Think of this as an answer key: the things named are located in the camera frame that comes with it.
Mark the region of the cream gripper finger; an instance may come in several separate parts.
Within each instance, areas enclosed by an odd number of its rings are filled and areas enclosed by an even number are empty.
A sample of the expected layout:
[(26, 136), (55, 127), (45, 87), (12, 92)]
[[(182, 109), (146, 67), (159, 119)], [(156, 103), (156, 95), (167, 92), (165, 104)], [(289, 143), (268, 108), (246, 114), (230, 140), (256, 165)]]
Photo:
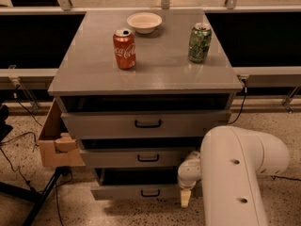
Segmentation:
[(181, 190), (181, 207), (186, 208), (189, 205), (189, 201), (191, 198), (191, 190), (190, 189), (182, 189)]

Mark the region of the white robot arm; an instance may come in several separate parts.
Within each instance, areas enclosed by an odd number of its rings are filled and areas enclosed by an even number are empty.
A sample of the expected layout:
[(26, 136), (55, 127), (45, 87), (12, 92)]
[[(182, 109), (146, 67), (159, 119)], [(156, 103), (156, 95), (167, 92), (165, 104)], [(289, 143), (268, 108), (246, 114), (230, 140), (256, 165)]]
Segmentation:
[(277, 176), (289, 166), (278, 137), (235, 126), (217, 126), (178, 168), (181, 206), (201, 182), (206, 226), (268, 226), (257, 177)]

